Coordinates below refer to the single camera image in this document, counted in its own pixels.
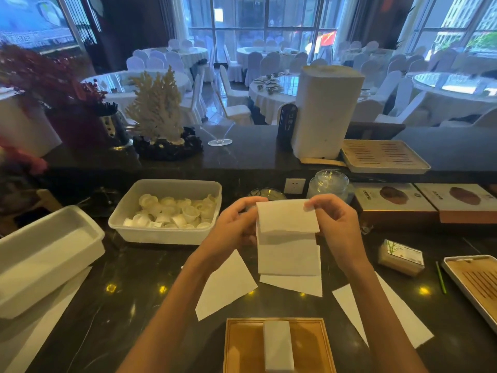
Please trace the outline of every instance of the wall socket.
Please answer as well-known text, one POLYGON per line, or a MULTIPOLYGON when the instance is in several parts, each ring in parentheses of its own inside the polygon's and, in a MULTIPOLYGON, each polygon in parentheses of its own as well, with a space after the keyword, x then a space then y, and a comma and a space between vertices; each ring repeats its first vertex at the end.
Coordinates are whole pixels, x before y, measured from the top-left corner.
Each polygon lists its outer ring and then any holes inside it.
POLYGON ((284 193, 301 194, 304 192, 306 180, 303 178, 287 178, 284 193))

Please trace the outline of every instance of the wooden tray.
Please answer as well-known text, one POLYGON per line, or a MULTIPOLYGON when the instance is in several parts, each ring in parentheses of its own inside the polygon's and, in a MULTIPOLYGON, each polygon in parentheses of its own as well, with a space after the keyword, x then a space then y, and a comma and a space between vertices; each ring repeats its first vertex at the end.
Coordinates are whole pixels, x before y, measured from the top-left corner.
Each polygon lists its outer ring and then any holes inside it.
POLYGON ((322 318, 228 318, 223 373, 265 373, 266 320, 290 322, 295 372, 336 373, 322 318))
POLYGON ((344 140, 342 152, 353 173, 424 174, 431 169, 403 141, 344 140))
POLYGON ((497 259, 490 255, 446 257, 442 267, 497 333, 497 259))

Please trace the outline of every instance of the white plastic container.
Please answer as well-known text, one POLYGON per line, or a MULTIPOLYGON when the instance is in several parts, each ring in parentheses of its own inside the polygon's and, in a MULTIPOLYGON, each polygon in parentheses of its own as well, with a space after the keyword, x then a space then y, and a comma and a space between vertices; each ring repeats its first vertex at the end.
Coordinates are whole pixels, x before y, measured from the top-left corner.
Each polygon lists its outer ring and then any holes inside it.
POLYGON ((128 242, 162 243, 172 245, 199 245, 216 223, 221 209, 221 190, 218 182, 188 181, 174 179, 142 179, 137 181, 124 195, 116 209, 109 217, 109 226, 117 230, 121 237, 128 242), (124 220, 133 218, 141 210, 138 199, 149 193, 159 199, 171 196, 175 199, 202 200, 209 194, 218 198, 211 226, 205 229, 163 229, 137 228, 124 226, 124 220))
POLYGON ((0 318, 15 318, 102 256, 103 236, 70 205, 0 239, 0 318))

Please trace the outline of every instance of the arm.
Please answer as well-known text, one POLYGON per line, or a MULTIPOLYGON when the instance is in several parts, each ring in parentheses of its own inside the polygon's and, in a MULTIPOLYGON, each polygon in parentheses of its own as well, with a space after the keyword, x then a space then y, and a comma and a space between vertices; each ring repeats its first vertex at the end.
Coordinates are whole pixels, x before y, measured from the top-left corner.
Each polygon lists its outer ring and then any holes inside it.
POLYGON ((427 373, 369 263, 355 210, 332 194, 307 204, 317 208, 320 229, 350 282, 376 370, 427 373))
POLYGON ((186 327, 210 274, 237 248, 255 241, 257 207, 246 207, 266 198, 236 201, 220 215, 198 249, 190 255, 159 310, 124 359, 118 373, 169 371, 186 327))

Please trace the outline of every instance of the paper towel roll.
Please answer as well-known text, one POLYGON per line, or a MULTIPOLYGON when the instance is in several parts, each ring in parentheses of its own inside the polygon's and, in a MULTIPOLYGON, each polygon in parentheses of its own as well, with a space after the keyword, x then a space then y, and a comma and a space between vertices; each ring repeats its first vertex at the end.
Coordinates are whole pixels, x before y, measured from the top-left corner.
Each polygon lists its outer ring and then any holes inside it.
POLYGON ((361 94, 364 76, 350 67, 303 67, 292 137, 297 158, 335 159, 361 94))

